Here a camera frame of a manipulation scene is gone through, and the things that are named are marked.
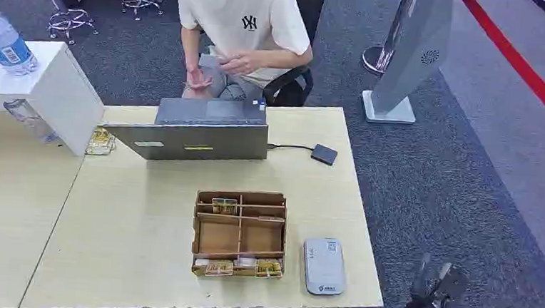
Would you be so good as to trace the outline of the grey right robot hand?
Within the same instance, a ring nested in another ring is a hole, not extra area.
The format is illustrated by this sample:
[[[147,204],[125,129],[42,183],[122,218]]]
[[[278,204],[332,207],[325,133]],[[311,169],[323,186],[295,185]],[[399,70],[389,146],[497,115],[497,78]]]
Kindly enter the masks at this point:
[[[410,289],[411,300],[404,308],[449,308],[466,292],[469,281],[467,274],[450,262],[445,262],[437,278],[431,279],[431,258],[427,252],[421,258]]]

